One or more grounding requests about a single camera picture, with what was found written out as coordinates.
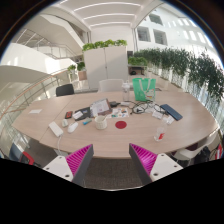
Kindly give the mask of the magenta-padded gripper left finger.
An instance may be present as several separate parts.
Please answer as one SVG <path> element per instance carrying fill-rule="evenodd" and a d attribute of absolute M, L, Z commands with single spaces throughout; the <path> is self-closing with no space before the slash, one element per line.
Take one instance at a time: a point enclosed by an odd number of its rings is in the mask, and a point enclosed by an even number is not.
<path fill-rule="evenodd" d="M 90 144 L 70 155 L 57 156 L 44 167 L 44 170 L 82 186 L 93 154 L 93 145 Z"/>

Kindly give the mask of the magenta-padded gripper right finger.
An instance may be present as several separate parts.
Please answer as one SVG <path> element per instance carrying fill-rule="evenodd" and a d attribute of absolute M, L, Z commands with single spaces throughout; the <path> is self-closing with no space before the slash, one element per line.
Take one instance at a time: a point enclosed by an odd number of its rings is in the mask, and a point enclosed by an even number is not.
<path fill-rule="evenodd" d="M 168 155 L 155 154 L 141 146 L 129 144 L 129 154 L 143 185 L 159 180 L 182 169 Z"/>

